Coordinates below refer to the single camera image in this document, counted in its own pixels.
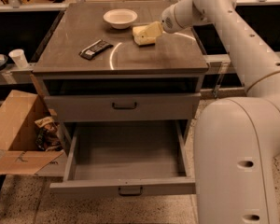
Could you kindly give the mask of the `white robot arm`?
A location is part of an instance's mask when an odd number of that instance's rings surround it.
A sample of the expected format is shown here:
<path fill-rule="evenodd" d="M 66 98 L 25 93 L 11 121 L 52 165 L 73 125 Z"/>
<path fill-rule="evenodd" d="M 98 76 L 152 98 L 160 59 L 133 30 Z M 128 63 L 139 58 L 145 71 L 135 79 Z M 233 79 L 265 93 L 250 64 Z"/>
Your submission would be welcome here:
<path fill-rule="evenodd" d="M 199 116 L 193 152 L 199 224 L 279 224 L 273 158 L 280 155 L 280 58 L 238 15 L 234 0 L 182 0 L 163 29 L 214 24 L 244 97 L 219 99 Z"/>

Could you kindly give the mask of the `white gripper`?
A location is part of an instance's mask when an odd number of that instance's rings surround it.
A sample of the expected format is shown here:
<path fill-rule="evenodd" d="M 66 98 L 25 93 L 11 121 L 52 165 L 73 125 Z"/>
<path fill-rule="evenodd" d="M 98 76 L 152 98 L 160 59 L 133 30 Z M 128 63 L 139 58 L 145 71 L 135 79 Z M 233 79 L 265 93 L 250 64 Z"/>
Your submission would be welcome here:
<path fill-rule="evenodd" d="M 158 37 L 162 34 L 163 30 L 170 34 L 181 30 L 175 18 L 175 5 L 169 6 L 162 12 L 161 23 L 154 21 L 151 24 L 145 25 L 138 35 L 140 37 Z"/>

